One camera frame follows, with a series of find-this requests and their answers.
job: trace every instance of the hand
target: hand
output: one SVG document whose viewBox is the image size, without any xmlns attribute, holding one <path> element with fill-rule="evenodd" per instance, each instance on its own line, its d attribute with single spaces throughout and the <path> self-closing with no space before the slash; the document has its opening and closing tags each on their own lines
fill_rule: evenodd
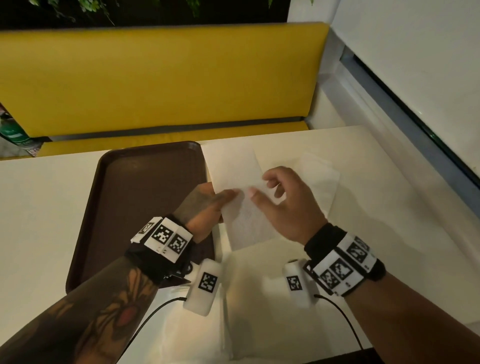
<svg viewBox="0 0 480 364">
<path fill-rule="evenodd" d="M 220 209 L 233 200 L 239 190 L 223 190 L 215 194 L 211 182 L 199 184 L 173 213 L 193 234 L 196 243 L 205 239 L 221 222 Z"/>
<path fill-rule="evenodd" d="M 287 194 L 286 200 L 275 205 L 254 187 L 249 189 L 250 199 L 280 234 L 305 245 L 327 223 L 312 191 L 291 168 L 273 168 L 262 179 L 267 187 L 276 187 L 275 197 Z"/>
</svg>

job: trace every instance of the wire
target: wire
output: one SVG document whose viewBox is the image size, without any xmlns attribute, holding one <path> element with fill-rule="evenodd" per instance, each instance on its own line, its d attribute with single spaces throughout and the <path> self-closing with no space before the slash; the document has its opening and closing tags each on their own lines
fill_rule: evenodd
<svg viewBox="0 0 480 364">
<path fill-rule="evenodd" d="M 130 344 L 133 342 L 133 340 L 137 337 L 138 333 L 140 332 L 140 330 L 145 326 L 145 324 L 147 323 L 148 320 L 150 320 L 150 318 L 162 307 L 165 307 L 167 304 L 169 303 L 172 303 L 172 302 L 175 302 L 175 301 L 186 301 L 187 300 L 187 297 L 177 297 L 177 298 L 174 298 L 170 301 L 166 301 L 165 303 L 161 304 L 159 307 L 157 307 L 147 318 L 146 320 L 140 325 L 140 327 L 138 328 L 138 330 L 135 332 L 135 334 L 132 336 L 132 338 L 130 339 L 130 341 L 128 342 L 127 346 L 125 347 L 125 349 L 123 349 L 121 355 L 120 355 L 120 358 L 122 357 L 123 354 L 125 354 L 125 352 L 127 351 L 128 347 L 130 346 Z"/>
<path fill-rule="evenodd" d="M 340 307 L 338 307 L 338 305 L 337 305 L 335 302 L 333 302 L 333 301 L 332 301 L 331 299 L 329 299 L 329 298 L 326 298 L 325 296 L 321 296 L 321 295 L 319 295 L 319 294 L 314 294 L 313 296 L 316 297 L 316 298 L 321 298 L 321 299 L 324 299 L 325 301 L 330 302 L 333 306 L 336 307 L 336 309 L 337 309 L 338 311 L 340 311 L 340 312 L 342 313 L 343 317 L 347 320 L 348 324 L 350 325 L 350 328 L 352 329 L 353 335 L 355 335 L 355 338 L 357 339 L 357 343 L 359 344 L 360 349 L 363 350 L 363 346 L 361 345 L 360 339 L 359 339 L 357 333 L 355 332 L 355 329 L 353 328 L 352 323 L 351 323 L 350 320 L 348 319 L 347 315 L 342 311 L 342 309 L 341 309 Z"/>
</svg>

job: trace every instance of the forearm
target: forearm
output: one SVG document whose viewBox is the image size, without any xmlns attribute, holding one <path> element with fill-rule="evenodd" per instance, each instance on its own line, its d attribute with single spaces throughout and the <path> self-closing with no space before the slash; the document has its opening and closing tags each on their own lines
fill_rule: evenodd
<svg viewBox="0 0 480 364">
<path fill-rule="evenodd" d="M 3 344 L 0 363 L 116 363 L 156 292 L 119 258 Z"/>
<path fill-rule="evenodd" d="M 386 364 L 480 363 L 479 336 L 388 273 L 346 302 Z"/>
</svg>

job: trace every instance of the white table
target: white table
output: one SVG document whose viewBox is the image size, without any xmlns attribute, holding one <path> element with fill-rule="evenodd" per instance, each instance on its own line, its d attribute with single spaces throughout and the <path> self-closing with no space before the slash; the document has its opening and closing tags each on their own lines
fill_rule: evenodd
<svg viewBox="0 0 480 364">
<path fill-rule="evenodd" d="M 361 126 L 248 137 L 262 169 L 307 149 L 341 172 L 330 220 L 367 241 L 388 270 L 464 324 L 480 320 L 480 278 L 400 171 Z M 98 159 L 105 152 L 0 163 L 0 342 L 64 295 Z M 234 253 L 220 228 L 228 324 L 237 357 L 304 363 L 357 350 L 335 308 L 297 310 L 281 269 L 301 246 Z M 351 312 L 336 299 L 349 317 Z M 355 320 L 353 325 L 361 331 Z M 368 343 L 363 333 L 360 339 Z"/>
</svg>

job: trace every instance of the green bottle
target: green bottle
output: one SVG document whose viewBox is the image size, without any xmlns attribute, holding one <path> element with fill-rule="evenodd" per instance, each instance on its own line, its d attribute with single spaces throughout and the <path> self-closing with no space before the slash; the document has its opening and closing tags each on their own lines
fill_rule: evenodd
<svg viewBox="0 0 480 364">
<path fill-rule="evenodd" d="M 11 143 L 27 151 L 33 157 L 37 156 L 42 146 L 41 142 L 30 138 L 27 133 L 25 133 L 25 130 L 23 130 L 7 112 L 0 115 L 0 134 Z"/>
</svg>

